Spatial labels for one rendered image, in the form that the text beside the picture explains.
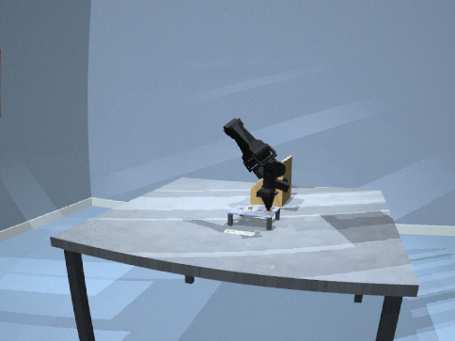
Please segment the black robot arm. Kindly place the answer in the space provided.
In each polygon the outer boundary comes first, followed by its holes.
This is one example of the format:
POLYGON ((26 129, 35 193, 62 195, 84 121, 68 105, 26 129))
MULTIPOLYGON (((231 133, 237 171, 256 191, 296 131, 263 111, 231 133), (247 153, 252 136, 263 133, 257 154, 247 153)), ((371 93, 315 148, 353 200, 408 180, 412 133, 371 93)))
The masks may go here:
MULTIPOLYGON (((272 174, 278 178, 282 177, 286 172, 286 167, 275 158, 277 156, 276 151, 267 143, 256 139, 243 125, 239 118, 233 118, 224 126, 224 132, 235 139, 243 153, 243 164, 247 170, 253 171, 259 180, 263 173, 272 174), (273 153, 272 155, 270 151, 273 153)), ((274 180, 273 191, 277 189, 286 192, 289 187, 290 184, 286 178, 274 180)))

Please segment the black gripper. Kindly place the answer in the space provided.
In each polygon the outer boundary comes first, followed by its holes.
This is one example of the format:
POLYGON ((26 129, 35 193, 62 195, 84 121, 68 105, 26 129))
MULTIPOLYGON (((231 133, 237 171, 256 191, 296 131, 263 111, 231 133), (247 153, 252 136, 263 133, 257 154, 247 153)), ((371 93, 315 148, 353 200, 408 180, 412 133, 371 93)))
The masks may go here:
POLYGON ((262 198, 266 210, 270 210, 272 207, 274 197, 278 194, 278 192, 273 191, 274 180, 277 178, 272 174, 263 173, 263 185, 262 188, 257 191, 257 197, 262 198))

